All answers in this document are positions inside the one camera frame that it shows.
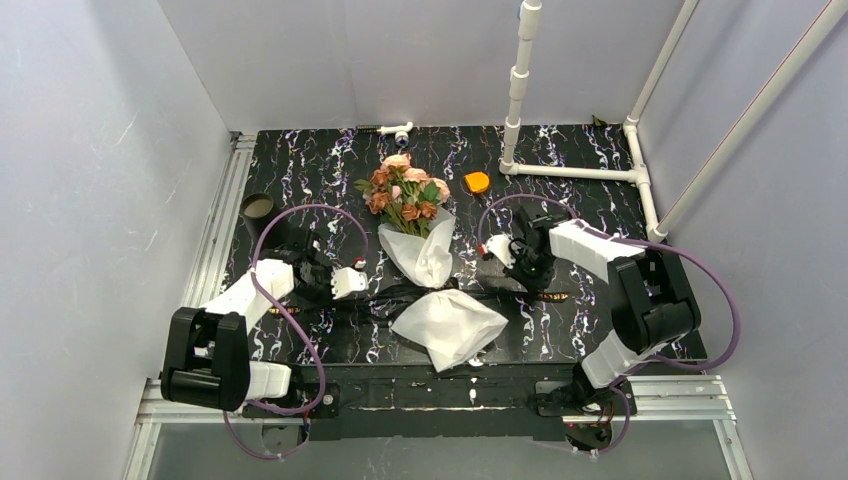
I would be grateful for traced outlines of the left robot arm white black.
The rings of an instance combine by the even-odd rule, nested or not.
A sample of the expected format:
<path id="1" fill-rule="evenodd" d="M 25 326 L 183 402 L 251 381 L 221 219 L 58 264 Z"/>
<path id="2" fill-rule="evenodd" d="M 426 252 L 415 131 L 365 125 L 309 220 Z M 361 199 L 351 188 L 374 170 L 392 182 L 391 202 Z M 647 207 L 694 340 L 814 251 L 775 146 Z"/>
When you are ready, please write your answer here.
<path id="1" fill-rule="evenodd" d="M 247 336 L 275 301 L 290 294 L 323 306 L 362 287 L 358 270 L 335 268 L 310 232 L 264 247 L 258 261 L 223 293 L 172 316 L 161 395 L 173 402 L 236 411 L 253 400 L 287 395 L 290 367 L 254 361 Z"/>

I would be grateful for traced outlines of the white wrapping paper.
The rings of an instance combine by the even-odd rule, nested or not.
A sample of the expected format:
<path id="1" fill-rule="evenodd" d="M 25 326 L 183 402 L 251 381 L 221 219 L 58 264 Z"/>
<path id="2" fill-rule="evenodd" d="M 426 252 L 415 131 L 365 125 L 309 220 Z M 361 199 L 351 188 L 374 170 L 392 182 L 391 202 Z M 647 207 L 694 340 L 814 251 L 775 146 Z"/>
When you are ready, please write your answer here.
<path id="1" fill-rule="evenodd" d="M 440 208 L 427 237 L 403 233 L 390 223 L 378 227 L 388 257 L 413 285 L 425 289 L 392 321 L 391 330 L 424 347 L 437 372 L 470 360 L 508 324 L 502 314 L 448 285 L 455 224 L 456 218 Z"/>

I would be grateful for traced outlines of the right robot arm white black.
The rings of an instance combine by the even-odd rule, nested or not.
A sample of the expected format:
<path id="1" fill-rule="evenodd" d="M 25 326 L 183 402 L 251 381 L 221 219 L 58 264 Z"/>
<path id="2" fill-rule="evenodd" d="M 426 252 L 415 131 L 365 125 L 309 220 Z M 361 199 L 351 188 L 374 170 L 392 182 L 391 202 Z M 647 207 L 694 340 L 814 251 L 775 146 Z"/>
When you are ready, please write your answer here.
<path id="1" fill-rule="evenodd" d="M 675 255 L 627 244 L 579 219 L 532 216 L 524 208 L 514 218 L 519 236 L 496 235 L 485 246 L 528 293 L 546 292 L 558 260 L 590 272 L 610 292 L 610 332 L 573 367 L 568 383 L 531 396 L 540 415 L 603 404 L 626 374 L 699 327 L 700 311 Z"/>

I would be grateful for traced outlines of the pink orange flower bunch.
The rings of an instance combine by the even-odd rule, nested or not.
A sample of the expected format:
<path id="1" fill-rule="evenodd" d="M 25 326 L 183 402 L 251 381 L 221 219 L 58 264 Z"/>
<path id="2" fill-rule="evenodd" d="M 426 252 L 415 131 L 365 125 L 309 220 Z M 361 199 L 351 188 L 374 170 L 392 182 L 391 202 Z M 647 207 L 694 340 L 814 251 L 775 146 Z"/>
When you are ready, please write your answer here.
<path id="1" fill-rule="evenodd" d="M 385 157 L 368 178 L 354 188 L 362 194 L 369 211 L 404 234 L 426 238 L 439 208 L 451 196 L 448 184 L 414 167 L 409 153 Z"/>

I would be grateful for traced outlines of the black ribbon gold lettering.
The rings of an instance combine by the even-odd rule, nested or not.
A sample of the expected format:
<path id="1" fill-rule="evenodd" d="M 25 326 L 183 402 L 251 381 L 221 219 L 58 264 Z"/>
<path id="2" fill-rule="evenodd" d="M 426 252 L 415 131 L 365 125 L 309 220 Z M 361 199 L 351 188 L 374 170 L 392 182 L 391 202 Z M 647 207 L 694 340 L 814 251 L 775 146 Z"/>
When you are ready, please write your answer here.
<path id="1" fill-rule="evenodd" d="M 511 290 L 504 287 L 487 287 L 483 289 L 457 288 L 453 284 L 446 284 L 438 288 L 425 288 L 413 286 L 412 284 L 397 284 L 390 286 L 370 297 L 355 297 L 334 300 L 324 306 L 295 306 L 288 305 L 277 310 L 295 313 L 313 313 L 329 310 L 370 310 L 392 307 L 396 310 L 404 309 L 427 297 L 459 298 L 461 301 L 471 299 L 474 301 L 484 300 L 522 300 L 525 302 L 563 303 L 570 298 L 568 292 L 546 292 L 541 295 L 533 295 L 527 291 Z"/>

